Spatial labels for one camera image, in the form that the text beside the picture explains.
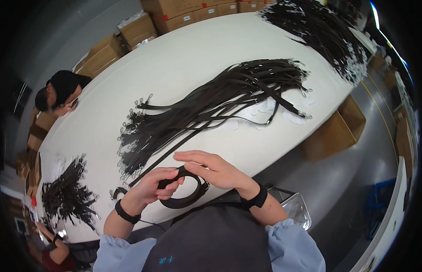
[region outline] dark red shirt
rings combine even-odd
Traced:
[[[51,272],[70,271],[75,268],[75,261],[70,256],[70,254],[61,264],[58,265],[51,259],[51,256],[49,255],[49,250],[45,250],[42,252],[42,263]]]

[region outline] tabletop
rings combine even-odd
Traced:
[[[313,133],[353,89],[319,53],[289,37],[299,39],[264,22],[255,13],[242,13],[191,24],[140,46],[91,81],[79,97],[76,110],[59,117],[54,123],[40,147],[41,182],[53,182],[52,172],[58,168],[56,158],[65,158],[68,164],[73,157],[85,153],[88,172],[82,184],[100,196],[93,206],[101,217],[101,220],[95,218],[95,226],[102,233],[105,219],[112,210],[109,190],[122,184],[117,167],[120,159],[117,137],[135,100],[141,97],[146,100],[149,94],[153,94],[150,104],[172,104],[235,63],[276,58],[301,61],[301,68],[310,72],[303,86],[311,88],[312,92],[304,98],[300,91],[289,90],[282,97],[312,115],[312,119],[301,125],[293,123],[283,117],[284,109],[280,107],[277,116],[263,130],[240,124],[236,130],[203,131],[179,148],[181,151],[199,149],[219,154],[253,177]],[[311,106],[303,103],[304,100],[309,100]],[[176,142],[151,157],[145,167]],[[180,165],[172,156],[159,164],[163,167]],[[196,185],[196,181],[187,179],[174,197],[189,195]],[[41,186],[36,197],[37,210],[43,214],[40,191]],[[142,219],[163,222],[225,192],[227,190],[211,186],[196,203],[177,210],[166,208],[157,201],[146,207]],[[147,226],[149,224],[139,222],[134,230]],[[73,226],[66,221],[65,227],[68,242],[98,239],[84,223]]]

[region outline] gray floor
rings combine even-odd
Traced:
[[[388,133],[389,129],[395,141],[396,127],[388,110],[393,109],[391,94],[377,72],[369,69],[369,75],[375,83],[365,78],[368,91],[360,84],[351,93],[366,117],[356,145],[316,162],[306,161],[296,147],[254,177],[259,183],[302,194],[312,219],[309,233],[323,253],[328,271],[349,271],[361,257],[369,244],[363,215],[368,194],[373,184],[397,174],[397,159]],[[162,225],[167,229],[170,222]],[[135,231],[130,241],[162,233],[162,229],[152,226]]]

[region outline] light blue shirt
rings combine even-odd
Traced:
[[[266,226],[265,231],[268,235],[268,254],[273,272],[326,271],[326,263],[317,244],[292,219]],[[131,245],[121,238],[101,235],[93,271],[141,271],[156,242],[155,238],[148,238]]]

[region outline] black strap pile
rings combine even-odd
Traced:
[[[354,86],[366,75],[367,57],[361,43],[349,30],[349,22],[337,17],[315,0],[276,0],[259,16],[293,35],[303,45],[319,52],[342,79]]]
[[[86,223],[95,231],[92,215],[96,212],[91,204],[98,196],[82,186],[79,181],[84,178],[86,161],[85,155],[75,158],[63,174],[52,183],[44,183],[42,187],[42,202],[46,215],[52,220],[56,215],[69,219],[75,226],[72,216]]]
[[[302,86],[308,73],[299,68],[298,61],[255,60],[228,67],[208,83],[193,90],[179,102],[169,106],[149,105],[149,99],[136,101],[138,112],[130,110],[129,122],[123,123],[118,164],[123,176],[140,175],[129,187],[134,186],[148,171],[165,157],[198,134],[203,129],[218,126],[229,118],[235,118],[240,110],[272,97],[276,100],[273,115],[264,123],[268,124],[281,105],[303,118],[309,117],[298,111],[290,102],[281,98],[289,89],[308,91]],[[144,110],[166,110],[148,115]],[[149,158],[182,134],[188,135],[162,155],[146,171],[141,171]]]

